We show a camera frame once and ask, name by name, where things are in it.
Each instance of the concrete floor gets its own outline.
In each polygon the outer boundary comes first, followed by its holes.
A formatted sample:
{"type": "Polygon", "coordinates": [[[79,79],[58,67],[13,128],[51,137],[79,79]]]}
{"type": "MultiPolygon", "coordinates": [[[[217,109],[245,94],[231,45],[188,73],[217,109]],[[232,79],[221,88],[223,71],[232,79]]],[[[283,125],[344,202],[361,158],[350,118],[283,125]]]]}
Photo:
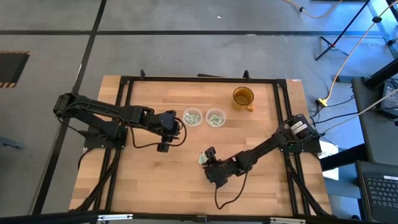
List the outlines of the concrete floor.
{"type": "MultiPolygon", "coordinates": [[[[297,1],[312,14],[322,14],[334,3],[297,1]]],[[[382,0],[373,1],[379,7],[382,0]]],[[[0,0],[1,29],[90,30],[100,0],[0,0]]],[[[280,1],[238,0],[113,0],[108,1],[100,30],[342,30],[362,3],[343,3],[319,20],[298,14],[280,1]]],[[[389,31],[396,22],[386,14],[389,31]]],[[[365,31],[371,24],[365,9],[350,30],[365,31]]],[[[14,89],[0,89],[0,136],[23,142],[25,148],[0,150],[0,216],[30,212],[59,124],[52,108],[59,94],[72,89],[88,36],[0,36],[1,50],[30,50],[31,57],[14,89]]],[[[344,37],[338,46],[349,52],[358,37],[344,37]]],[[[298,78],[303,81],[308,109],[324,97],[345,56],[329,52],[314,61],[326,45],[318,37],[278,36],[98,36],[80,93],[96,98],[103,75],[195,76],[197,73],[241,77],[249,70],[258,78],[298,78]]],[[[392,61],[385,41],[366,38],[348,61],[342,75],[368,76],[392,61]]],[[[351,85],[338,83],[329,104],[352,95],[351,85]]],[[[321,112],[321,120],[356,111],[354,101],[321,112]]],[[[319,125],[319,130],[341,121],[319,125]]],[[[85,126],[72,122],[73,126],[85,126]]],[[[340,147],[363,142],[359,121],[331,130],[326,137],[340,147]],[[354,131],[345,132],[345,126],[354,131]]],[[[68,131],[44,212],[64,212],[72,195],[83,139],[68,131]]],[[[357,213],[352,200],[331,199],[333,213],[347,218],[357,213]]]]}

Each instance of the black clamp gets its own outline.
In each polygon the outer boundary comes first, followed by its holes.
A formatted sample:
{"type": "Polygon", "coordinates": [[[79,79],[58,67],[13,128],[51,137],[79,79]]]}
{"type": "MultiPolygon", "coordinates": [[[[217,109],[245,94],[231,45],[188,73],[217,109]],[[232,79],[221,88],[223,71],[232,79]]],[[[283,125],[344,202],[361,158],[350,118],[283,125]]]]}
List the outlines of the black clamp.
{"type": "Polygon", "coordinates": [[[280,85],[282,88],[287,88],[286,79],[278,78],[276,83],[278,83],[278,85],[280,85]]]}
{"type": "Polygon", "coordinates": [[[379,23],[379,22],[381,22],[382,21],[382,19],[381,19],[381,17],[379,17],[379,16],[375,16],[375,17],[373,17],[373,19],[372,19],[372,22],[374,22],[374,23],[379,23]]]}
{"type": "Polygon", "coordinates": [[[122,76],[122,77],[120,78],[120,84],[121,84],[121,85],[125,85],[125,84],[127,84],[127,83],[130,81],[130,79],[131,79],[131,77],[122,76]]]}
{"type": "Polygon", "coordinates": [[[146,76],[144,69],[141,69],[141,71],[139,72],[139,79],[141,81],[144,81],[144,77],[146,76]]]}
{"type": "Polygon", "coordinates": [[[249,71],[247,71],[247,70],[244,71],[243,78],[245,78],[246,81],[250,81],[251,80],[250,75],[249,75],[249,71]]]}
{"type": "Polygon", "coordinates": [[[395,44],[396,43],[396,40],[389,40],[388,42],[387,42],[387,45],[388,46],[391,46],[391,45],[393,45],[393,44],[395,44]]]}

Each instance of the orange mug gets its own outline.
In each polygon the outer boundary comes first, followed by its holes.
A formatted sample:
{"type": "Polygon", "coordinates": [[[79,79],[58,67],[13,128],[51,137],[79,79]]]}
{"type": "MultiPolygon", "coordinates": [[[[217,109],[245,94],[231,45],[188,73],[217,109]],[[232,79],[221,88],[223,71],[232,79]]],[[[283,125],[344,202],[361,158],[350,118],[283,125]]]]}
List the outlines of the orange mug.
{"type": "Polygon", "coordinates": [[[237,87],[233,93],[232,107],[234,110],[247,110],[253,112],[254,110],[254,93],[247,87],[237,87]]]}

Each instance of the black floor stripe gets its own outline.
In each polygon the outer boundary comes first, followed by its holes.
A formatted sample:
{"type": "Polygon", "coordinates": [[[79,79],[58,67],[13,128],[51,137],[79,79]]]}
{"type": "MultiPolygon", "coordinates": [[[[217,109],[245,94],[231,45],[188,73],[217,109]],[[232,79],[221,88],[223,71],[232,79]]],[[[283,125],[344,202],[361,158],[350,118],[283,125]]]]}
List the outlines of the black floor stripe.
{"type": "MultiPolygon", "coordinates": [[[[0,30],[0,35],[278,35],[338,36],[341,31],[272,31],[272,30],[0,30]]],[[[345,36],[362,36],[365,31],[347,31],[345,36]]],[[[380,36],[371,31],[368,36],[380,36]]]]}
{"type": "MultiPolygon", "coordinates": [[[[98,27],[100,26],[101,18],[104,13],[106,5],[106,0],[101,0],[101,4],[99,5],[98,13],[95,19],[95,23],[93,26],[93,30],[91,32],[90,38],[88,39],[88,43],[86,46],[85,53],[83,54],[83,59],[81,60],[81,67],[79,69],[75,84],[73,86],[72,92],[78,93],[80,86],[81,86],[81,81],[83,80],[83,76],[87,67],[88,59],[90,57],[91,50],[93,48],[94,40],[95,40],[95,32],[98,30],[98,27]]],[[[65,124],[69,124],[69,119],[64,120],[65,124]]],[[[61,153],[62,149],[62,144],[63,141],[65,140],[65,136],[67,134],[67,127],[65,125],[61,126],[60,132],[55,140],[55,144],[53,145],[52,148],[52,154],[50,157],[50,161],[48,163],[47,169],[45,171],[45,175],[42,181],[42,184],[40,186],[39,194],[37,195],[37,199],[32,211],[33,215],[38,215],[42,213],[43,206],[45,203],[45,199],[47,197],[47,193],[50,188],[51,180],[55,172],[55,168],[57,167],[57,162],[59,155],[61,153]]]]}

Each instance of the black keyboard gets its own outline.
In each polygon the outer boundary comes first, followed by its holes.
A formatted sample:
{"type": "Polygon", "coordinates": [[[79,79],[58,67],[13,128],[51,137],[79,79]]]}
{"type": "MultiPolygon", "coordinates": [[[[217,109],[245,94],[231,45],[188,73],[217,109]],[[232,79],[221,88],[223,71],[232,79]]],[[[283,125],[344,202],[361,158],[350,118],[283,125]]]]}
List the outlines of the black keyboard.
{"type": "Polygon", "coordinates": [[[365,175],[371,205],[398,209],[398,181],[365,175]]]}

